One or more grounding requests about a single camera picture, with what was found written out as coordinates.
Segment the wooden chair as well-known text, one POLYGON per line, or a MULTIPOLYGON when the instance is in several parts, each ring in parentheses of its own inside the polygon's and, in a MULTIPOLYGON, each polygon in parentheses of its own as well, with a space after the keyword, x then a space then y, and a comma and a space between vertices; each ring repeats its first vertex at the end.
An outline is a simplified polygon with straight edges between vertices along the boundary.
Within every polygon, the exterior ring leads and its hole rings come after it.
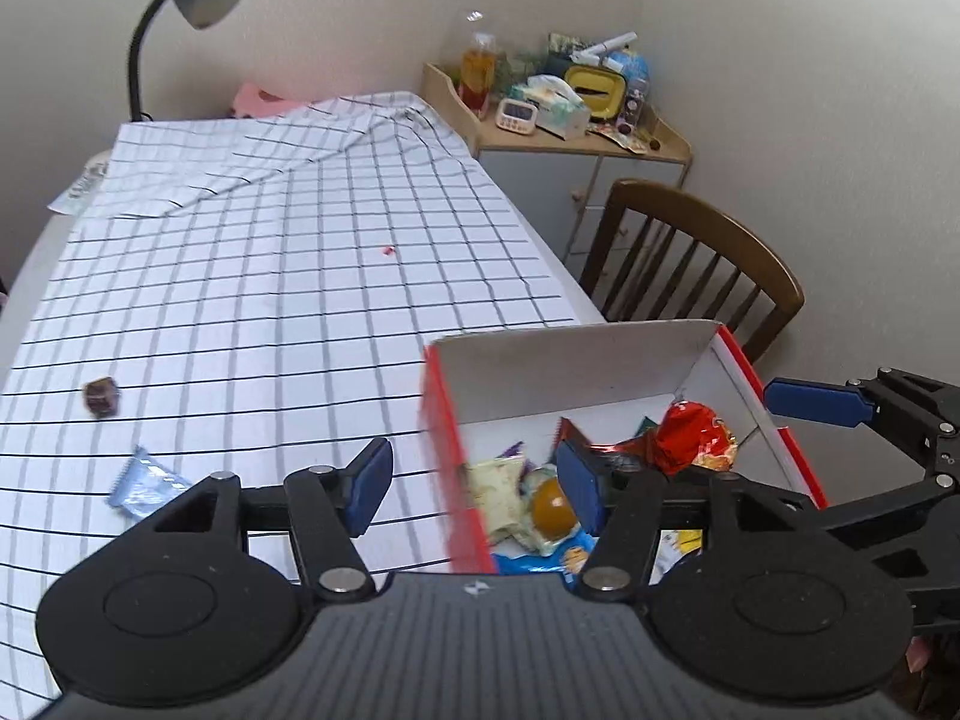
POLYGON ((609 322, 718 322, 752 362, 805 304, 789 266, 745 224, 641 179, 612 185, 579 286, 609 322))

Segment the red chips bag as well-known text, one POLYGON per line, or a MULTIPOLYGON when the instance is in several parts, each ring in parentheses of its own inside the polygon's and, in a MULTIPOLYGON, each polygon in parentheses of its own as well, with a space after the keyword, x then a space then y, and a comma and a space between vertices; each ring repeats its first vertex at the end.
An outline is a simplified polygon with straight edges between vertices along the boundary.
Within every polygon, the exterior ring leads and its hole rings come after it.
POLYGON ((697 401, 675 401, 649 439, 647 461, 674 476, 699 466, 726 473, 736 463, 739 444, 715 410, 697 401))

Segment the corner cabinet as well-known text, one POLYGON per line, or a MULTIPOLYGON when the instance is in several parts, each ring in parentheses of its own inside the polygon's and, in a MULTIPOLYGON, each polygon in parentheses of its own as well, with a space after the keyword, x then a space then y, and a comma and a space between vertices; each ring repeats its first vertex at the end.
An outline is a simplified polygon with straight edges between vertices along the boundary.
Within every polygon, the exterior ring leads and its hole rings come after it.
POLYGON ((489 115, 480 119, 467 109, 448 72, 433 64, 423 67, 420 96, 574 275, 586 265, 615 181, 636 177, 682 187, 692 167, 690 143, 654 112, 641 128, 646 151, 633 154, 594 133, 565 142, 542 130, 528 137, 501 130, 489 115))

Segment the purple candy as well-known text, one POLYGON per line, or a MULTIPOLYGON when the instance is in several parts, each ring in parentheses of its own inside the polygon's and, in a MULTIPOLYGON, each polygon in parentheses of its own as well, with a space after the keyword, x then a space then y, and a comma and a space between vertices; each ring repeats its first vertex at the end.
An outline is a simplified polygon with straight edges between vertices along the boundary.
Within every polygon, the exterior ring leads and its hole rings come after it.
POLYGON ((524 447, 524 442, 519 440, 516 444, 512 444, 506 450, 503 450, 500 458, 523 458, 524 455, 526 455, 526 447, 524 447))

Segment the yellow snack packet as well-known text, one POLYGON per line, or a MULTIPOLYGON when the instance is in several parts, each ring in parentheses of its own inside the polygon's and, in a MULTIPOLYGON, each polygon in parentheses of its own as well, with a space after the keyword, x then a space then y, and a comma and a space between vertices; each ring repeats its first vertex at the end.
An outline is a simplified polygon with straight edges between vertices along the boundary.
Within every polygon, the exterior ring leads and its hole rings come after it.
POLYGON ((662 530, 649 583, 656 585, 669 574, 680 561, 698 554, 703 548, 701 530, 662 530))

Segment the orange liquid bottle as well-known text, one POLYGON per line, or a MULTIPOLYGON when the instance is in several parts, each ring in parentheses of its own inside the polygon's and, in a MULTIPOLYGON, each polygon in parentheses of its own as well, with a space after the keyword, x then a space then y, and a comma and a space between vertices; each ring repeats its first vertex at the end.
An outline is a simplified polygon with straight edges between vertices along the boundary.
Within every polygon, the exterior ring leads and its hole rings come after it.
POLYGON ((494 83, 498 47, 493 34, 474 32, 460 57, 459 96, 477 117, 487 112, 494 83))

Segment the yellow box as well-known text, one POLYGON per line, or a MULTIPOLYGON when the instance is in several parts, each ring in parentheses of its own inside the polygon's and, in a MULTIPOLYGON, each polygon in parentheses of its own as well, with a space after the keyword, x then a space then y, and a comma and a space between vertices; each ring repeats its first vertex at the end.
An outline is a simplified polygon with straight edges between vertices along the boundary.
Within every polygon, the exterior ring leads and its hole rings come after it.
POLYGON ((594 121, 612 121, 622 109, 626 80, 620 73, 602 67, 572 65, 565 83, 583 99, 594 121))

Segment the tissue pack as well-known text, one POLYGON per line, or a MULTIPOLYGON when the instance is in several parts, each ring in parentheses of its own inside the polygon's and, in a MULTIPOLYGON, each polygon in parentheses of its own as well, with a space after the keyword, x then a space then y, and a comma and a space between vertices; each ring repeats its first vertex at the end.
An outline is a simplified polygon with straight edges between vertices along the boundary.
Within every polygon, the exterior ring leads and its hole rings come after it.
POLYGON ((508 96, 534 104, 537 127, 562 140, 578 140, 586 135, 590 110, 579 94, 563 78, 551 75, 529 76, 524 83, 514 83, 508 96))

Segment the silver blue wrapper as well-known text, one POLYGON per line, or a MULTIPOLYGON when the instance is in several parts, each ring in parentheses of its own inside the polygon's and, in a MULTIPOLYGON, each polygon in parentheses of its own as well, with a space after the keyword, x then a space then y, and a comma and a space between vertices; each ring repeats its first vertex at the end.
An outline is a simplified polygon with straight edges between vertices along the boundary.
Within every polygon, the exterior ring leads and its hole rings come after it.
POLYGON ((117 476, 107 504, 140 522, 189 488, 187 479, 161 465, 145 447, 137 445, 117 476))

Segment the white checked tablecloth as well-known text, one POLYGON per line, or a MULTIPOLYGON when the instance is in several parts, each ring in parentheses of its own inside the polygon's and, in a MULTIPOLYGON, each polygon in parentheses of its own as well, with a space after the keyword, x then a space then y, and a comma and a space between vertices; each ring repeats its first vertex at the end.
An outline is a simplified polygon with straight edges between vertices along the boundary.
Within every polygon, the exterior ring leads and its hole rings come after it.
POLYGON ((137 445, 190 481, 272 486, 386 436, 394 481, 359 554, 376 575, 442 571, 425 348, 582 318, 573 281, 413 94, 122 128, 3 383, 3 715, 55 694, 37 605, 130 525, 107 496, 137 445), (106 376, 119 413, 96 419, 83 385, 106 376))

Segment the red cardboard box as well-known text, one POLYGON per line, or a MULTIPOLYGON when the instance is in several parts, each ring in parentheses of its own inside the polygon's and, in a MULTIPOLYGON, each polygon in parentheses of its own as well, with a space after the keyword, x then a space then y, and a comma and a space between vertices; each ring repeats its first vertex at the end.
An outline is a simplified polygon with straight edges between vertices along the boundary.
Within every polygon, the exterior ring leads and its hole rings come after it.
POLYGON ((494 569, 466 465, 514 444, 530 460, 547 460, 562 419, 597 444, 617 444, 645 419, 661 419, 672 401, 703 403, 736 436, 737 472, 823 507, 817 475, 761 395, 763 383, 740 344, 711 320, 501 330, 435 341, 425 351, 421 429, 441 484, 452 570, 494 569))

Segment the cream snack packet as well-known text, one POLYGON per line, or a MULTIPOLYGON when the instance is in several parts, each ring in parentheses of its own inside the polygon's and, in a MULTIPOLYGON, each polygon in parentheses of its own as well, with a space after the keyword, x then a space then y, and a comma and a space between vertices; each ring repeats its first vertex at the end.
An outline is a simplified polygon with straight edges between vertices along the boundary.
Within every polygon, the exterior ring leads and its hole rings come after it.
POLYGON ((491 546, 506 539, 519 539, 526 513, 526 503, 519 491, 524 468, 526 457, 523 454, 477 461, 467 466, 467 488, 491 546))

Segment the blue snack packet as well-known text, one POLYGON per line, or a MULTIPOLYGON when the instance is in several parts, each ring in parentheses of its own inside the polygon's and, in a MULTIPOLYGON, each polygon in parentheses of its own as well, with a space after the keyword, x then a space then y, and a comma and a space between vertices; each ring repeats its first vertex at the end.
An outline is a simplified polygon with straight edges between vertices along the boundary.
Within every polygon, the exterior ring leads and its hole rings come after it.
POLYGON ((501 575, 558 574, 568 585, 574 585, 579 572, 590 558, 597 538, 579 530, 568 536, 548 554, 524 553, 506 556, 494 553, 494 567, 501 575))

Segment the white digital timer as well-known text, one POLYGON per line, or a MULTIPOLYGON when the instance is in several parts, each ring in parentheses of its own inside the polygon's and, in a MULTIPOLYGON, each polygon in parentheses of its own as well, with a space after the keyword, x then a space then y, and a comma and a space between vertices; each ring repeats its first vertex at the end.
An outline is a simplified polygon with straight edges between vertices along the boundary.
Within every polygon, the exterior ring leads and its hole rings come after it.
POLYGON ((539 108, 524 99, 503 98, 494 113, 494 125, 500 130, 521 137, 534 135, 539 108))

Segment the papers on table edge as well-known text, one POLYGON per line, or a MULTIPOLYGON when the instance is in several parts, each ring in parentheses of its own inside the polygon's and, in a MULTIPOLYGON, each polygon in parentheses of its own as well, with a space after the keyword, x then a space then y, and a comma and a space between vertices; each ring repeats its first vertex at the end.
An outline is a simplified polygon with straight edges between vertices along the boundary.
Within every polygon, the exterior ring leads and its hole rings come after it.
POLYGON ((94 195, 106 178, 109 167, 109 151, 94 154, 83 166, 80 176, 76 177, 64 192, 60 192, 47 205, 47 210, 54 215, 82 216, 88 208, 94 195))

